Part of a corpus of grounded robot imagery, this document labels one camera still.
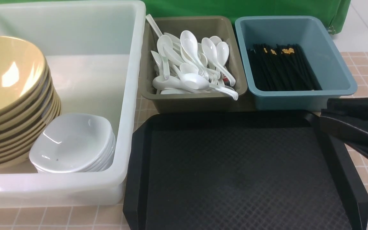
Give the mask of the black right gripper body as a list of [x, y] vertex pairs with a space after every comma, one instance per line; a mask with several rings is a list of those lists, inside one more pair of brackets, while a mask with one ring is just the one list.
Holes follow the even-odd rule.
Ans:
[[320, 128], [368, 159], [368, 97], [328, 99]]

